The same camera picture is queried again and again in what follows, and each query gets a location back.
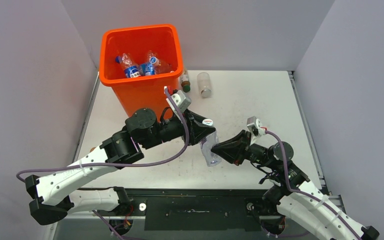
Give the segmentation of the small clear water bottle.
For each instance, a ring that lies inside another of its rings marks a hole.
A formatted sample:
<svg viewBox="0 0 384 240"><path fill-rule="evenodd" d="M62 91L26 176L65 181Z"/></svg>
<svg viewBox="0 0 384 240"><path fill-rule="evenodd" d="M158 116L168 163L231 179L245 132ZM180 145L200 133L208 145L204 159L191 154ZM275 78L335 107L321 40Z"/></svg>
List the small clear water bottle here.
<svg viewBox="0 0 384 240"><path fill-rule="evenodd" d="M200 149L208 167L214 167L223 161L219 155L211 151L212 147L218 143L219 138L216 130L200 142Z"/></svg>

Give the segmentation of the green cap brown bottle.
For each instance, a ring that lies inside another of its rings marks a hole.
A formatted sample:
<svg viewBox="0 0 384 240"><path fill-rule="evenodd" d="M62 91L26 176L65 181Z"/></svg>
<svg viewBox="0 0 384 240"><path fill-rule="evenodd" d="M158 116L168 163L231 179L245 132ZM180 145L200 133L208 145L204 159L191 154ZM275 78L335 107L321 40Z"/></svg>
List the green cap brown bottle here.
<svg viewBox="0 0 384 240"><path fill-rule="evenodd" d="M191 90L190 77L187 70L179 77L179 82L183 92L188 93Z"/></svg>

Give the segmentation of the clear crushed bottle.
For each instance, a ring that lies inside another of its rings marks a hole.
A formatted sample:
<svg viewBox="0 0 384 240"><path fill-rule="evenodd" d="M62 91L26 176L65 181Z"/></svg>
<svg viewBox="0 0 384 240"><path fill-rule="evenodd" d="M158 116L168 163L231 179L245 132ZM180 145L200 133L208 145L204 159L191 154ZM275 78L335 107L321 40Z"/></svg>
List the clear crushed bottle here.
<svg viewBox="0 0 384 240"><path fill-rule="evenodd" d="M209 98L212 95L211 78L207 72L201 72L196 77L198 92L202 98Z"/></svg>

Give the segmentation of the blue cap pepsi bottle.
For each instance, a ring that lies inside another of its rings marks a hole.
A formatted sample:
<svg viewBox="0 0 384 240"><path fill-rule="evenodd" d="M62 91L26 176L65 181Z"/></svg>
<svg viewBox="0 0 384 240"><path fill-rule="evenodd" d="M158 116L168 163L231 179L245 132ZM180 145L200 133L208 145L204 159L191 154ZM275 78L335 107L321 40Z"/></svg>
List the blue cap pepsi bottle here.
<svg viewBox="0 0 384 240"><path fill-rule="evenodd" d="M161 61L157 54L149 50L145 55L145 63L140 65L142 76L152 76L158 74L158 68Z"/></svg>

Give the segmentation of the pepsi bottle back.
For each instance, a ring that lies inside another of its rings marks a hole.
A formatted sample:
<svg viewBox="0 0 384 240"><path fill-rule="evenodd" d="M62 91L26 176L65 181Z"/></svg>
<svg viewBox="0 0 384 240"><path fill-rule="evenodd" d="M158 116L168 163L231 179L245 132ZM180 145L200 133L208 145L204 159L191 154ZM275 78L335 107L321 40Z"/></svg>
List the pepsi bottle back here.
<svg viewBox="0 0 384 240"><path fill-rule="evenodd" d="M123 53L122 55L116 56L115 62L121 66L126 78L138 78L142 76L139 66L133 61L130 54Z"/></svg>

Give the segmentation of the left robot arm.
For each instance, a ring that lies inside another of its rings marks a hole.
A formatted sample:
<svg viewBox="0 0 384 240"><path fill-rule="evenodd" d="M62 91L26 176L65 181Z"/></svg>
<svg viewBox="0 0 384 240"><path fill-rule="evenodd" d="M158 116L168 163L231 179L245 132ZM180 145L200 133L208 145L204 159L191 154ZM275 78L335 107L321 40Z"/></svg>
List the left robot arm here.
<svg viewBox="0 0 384 240"><path fill-rule="evenodd" d="M137 110L125 121L122 130L104 140L85 157L66 170L55 170L47 176L30 175L25 188L32 197L31 216L40 225L56 223L67 215L92 210L114 212L121 216L131 208L131 199L123 187L85 190L91 181L121 170L144 157L142 149L149 149L176 138L188 146L200 143L215 132L204 117L186 110L182 118L158 120L149 108Z"/></svg>

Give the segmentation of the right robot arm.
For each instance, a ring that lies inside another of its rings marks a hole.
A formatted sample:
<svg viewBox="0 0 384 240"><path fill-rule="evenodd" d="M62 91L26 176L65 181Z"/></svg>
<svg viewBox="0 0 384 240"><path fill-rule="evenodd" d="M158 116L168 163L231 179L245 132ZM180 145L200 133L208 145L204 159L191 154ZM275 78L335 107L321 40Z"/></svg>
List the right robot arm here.
<svg viewBox="0 0 384 240"><path fill-rule="evenodd" d="M271 147L252 144L252 132L242 130L230 140L218 143L211 152L228 163L240 165L245 160L257 167L269 168L273 181L263 195L263 209L296 222L320 240L377 240L379 231L352 219L331 202L310 178L292 161L293 149L273 132L262 127L262 134L277 140Z"/></svg>

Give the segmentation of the orange plastic bin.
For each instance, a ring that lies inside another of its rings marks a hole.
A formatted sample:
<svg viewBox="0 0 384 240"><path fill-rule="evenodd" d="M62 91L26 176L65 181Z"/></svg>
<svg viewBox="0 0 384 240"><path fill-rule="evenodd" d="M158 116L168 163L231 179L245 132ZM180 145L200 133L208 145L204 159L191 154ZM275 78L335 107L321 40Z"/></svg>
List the orange plastic bin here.
<svg viewBox="0 0 384 240"><path fill-rule="evenodd" d="M153 51L171 66L167 73L127 77L127 71L116 57L128 54L138 65L146 63L146 54ZM150 108L157 115L168 106L164 87L178 89L178 78L184 63L177 29L172 24L155 24L111 29L102 36L99 79L112 88L128 116L140 108Z"/></svg>

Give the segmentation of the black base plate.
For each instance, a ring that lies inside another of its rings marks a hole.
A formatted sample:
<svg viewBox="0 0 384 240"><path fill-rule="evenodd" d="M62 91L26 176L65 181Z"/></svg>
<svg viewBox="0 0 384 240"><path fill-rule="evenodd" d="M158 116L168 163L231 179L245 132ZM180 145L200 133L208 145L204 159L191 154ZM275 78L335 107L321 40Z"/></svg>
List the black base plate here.
<svg viewBox="0 0 384 240"><path fill-rule="evenodd" d="M264 189L127 188L130 203L98 213L111 220L143 220L146 231L254 232L260 223L280 232L283 216L264 201Z"/></svg>

